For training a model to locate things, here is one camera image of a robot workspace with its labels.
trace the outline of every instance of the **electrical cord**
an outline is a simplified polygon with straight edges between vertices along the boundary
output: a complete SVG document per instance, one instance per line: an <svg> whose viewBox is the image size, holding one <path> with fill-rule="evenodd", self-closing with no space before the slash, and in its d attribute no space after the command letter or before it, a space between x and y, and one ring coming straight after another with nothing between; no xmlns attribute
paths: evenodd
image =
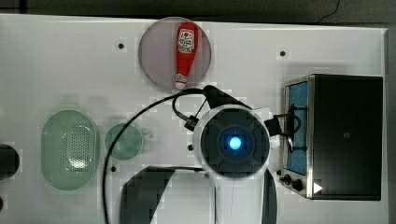
<svg viewBox="0 0 396 224"><path fill-rule="evenodd" d="M183 95L191 95L191 94L201 94L202 90L200 89L195 89L195 88L191 88L191 89L186 89L184 91L180 91L179 93L175 94L175 95L171 95L168 97L165 97L157 102L152 103L151 105L146 106L145 108L143 108L142 110L140 110L136 115L134 115L131 119L128 120L128 122L126 122L124 124L124 126L122 127L122 129L120 130L120 132L117 134L116 138L113 140L113 142L111 143L110 149L107 152L106 158L105 158L105 167L103 170L103 176L102 176L102 200L103 200L103 210L105 213L105 223L109 224L109 219L108 219L108 211L107 211L107 200L106 200L106 176L107 176L107 166L108 166L108 161L110 159L110 155L111 152L114 149L114 146L117 144L117 142L119 141L120 137L122 136L122 134L124 133L124 131L128 128L128 126L134 122L134 120L136 120L139 116L141 116L142 114L144 114L145 112L147 112L148 110L150 110L152 107L159 105L165 101L171 100L171 99L176 99L179 96L183 96Z"/></svg>
<svg viewBox="0 0 396 224"><path fill-rule="evenodd" d="M327 16L322 17L322 18L318 21L318 23L321 23L324 19L329 18L330 16L334 15L334 14L337 12L338 7L340 6L340 2L341 2L341 0L338 0L337 7L335 7L335 10L334 10L333 13L331 13L331 14L329 14L329 15L327 15Z"/></svg>
<svg viewBox="0 0 396 224"><path fill-rule="evenodd" d="M205 100L204 100L204 102L201 104L201 107L199 107L199 109L198 109L197 113L195 114L195 117L197 117L197 116L198 116L198 114L199 114L199 112L201 112L201 110L202 110L202 107L204 107L204 104L206 103L206 101L207 101L207 99L205 99Z"/></svg>

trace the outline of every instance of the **white surface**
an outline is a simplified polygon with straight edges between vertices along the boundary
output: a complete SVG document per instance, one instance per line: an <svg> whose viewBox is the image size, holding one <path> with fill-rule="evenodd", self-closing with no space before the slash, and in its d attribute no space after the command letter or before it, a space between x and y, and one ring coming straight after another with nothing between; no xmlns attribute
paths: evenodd
<svg viewBox="0 0 396 224"><path fill-rule="evenodd" d="M106 130L169 94L144 78L137 61L140 37L152 23L0 15L0 141L21 155L20 170L0 182L5 200L0 223L104 223L101 172L81 189L53 188L40 169L40 134L60 104L80 104L101 134L102 171ZM293 78L312 73L384 76L383 29L198 24L213 47L204 82L248 105L269 106L274 113L280 112L281 85ZM125 45L122 50L119 41ZM283 58L278 56L281 50L287 53ZM180 110L196 111L202 101L181 99ZM198 165L187 150L191 133L172 114L170 103L151 109L137 124L151 129L154 137L136 158L111 161L118 168L107 182L111 206L119 201L123 183L149 164ZM278 187L277 223L389 223L385 151L384 145L380 202L309 201ZM270 163L280 165L279 158Z"/></svg>

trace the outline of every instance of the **black device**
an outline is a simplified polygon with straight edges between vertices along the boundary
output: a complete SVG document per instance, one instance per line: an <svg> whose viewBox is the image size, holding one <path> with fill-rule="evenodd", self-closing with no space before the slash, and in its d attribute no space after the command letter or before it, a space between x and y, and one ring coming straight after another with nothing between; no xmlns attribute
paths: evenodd
<svg viewBox="0 0 396 224"><path fill-rule="evenodd" d="M381 199L382 77L293 80L284 106L302 124L283 144L283 186L314 200ZM287 120L285 128L294 125Z"/></svg>
<svg viewBox="0 0 396 224"><path fill-rule="evenodd" d="M0 144L0 180L15 175L20 167L20 156L11 146Z"/></svg>

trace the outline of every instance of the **black object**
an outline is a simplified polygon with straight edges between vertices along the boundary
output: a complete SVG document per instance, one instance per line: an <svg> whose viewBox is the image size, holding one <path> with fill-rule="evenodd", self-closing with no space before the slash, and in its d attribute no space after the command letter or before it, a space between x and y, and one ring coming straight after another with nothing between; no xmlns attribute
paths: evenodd
<svg viewBox="0 0 396 224"><path fill-rule="evenodd" d="M149 166L132 177L122 189L120 224L149 224L175 170L203 171L201 168Z"/></svg>
<svg viewBox="0 0 396 224"><path fill-rule="evenodd" d="M315 75L313 199L380 200L383 78Z"/></svg>
<svg viewBox="0 0 396 224"><path fill-rule="evenodd" d="M205 96L211 109L221 105L241 105L248 109L251 109L248 105L245 105L244 103L236 100L231 95L219 90L214 86L205 86L203 89L203 95Z"/></svg>
<svg viewBox="0 0 396 224"><path fill-rule="evenodd" d="M301 191L303 189L303 182L301 179L296 179L291 181L291 187L296 189L297 191Z"/></svg>
<svg viewBox="0 0 396 224"><path fill-rule="evenodd" d="M242 145L229 147L237 136ZM220 175L245 177L256 173L265 163L270 143L262 124L243 109L223 109L204 127L201 148L207 164Z"/></svg>
<svg viewBox="0 0 396 224"><path fill-rule="evenodd" d="M291 177L290 177L290 175L284 175L283 177L279 178L279 181L282 181L286 185L289 185L291 182Z"/></svg>
<svg viewBox="0 0 396 224"><path fill-rule="evenodd" d="M262 224L276 224L277 201L275 181L268 170L264 173Z"/></svg>
<svg viewBox="0 0 396 224"><path fill-rule="evenodd" d="M0 180L12 177L20 167L20 155L11 146L0 145Z"/></svg>

